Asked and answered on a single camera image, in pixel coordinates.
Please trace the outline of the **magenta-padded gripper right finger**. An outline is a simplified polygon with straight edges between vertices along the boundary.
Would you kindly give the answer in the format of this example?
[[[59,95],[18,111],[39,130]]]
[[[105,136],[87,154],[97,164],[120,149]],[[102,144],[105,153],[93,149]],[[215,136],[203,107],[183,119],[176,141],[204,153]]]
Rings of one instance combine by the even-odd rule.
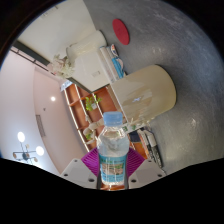
[[[165,172],[151,159],[144,159],[130,148],[126,159],[126,178],[129,189],[140,188],[165,177]]]

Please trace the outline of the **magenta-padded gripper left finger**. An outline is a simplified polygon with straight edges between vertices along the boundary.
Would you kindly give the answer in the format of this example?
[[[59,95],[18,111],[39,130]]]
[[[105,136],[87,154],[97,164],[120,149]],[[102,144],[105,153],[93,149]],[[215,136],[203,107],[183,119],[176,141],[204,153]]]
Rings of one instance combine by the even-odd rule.
[[[72,159],[61,177],[84,188],[99,189],[100,168],[97,149],[92,149],[81,159]]]

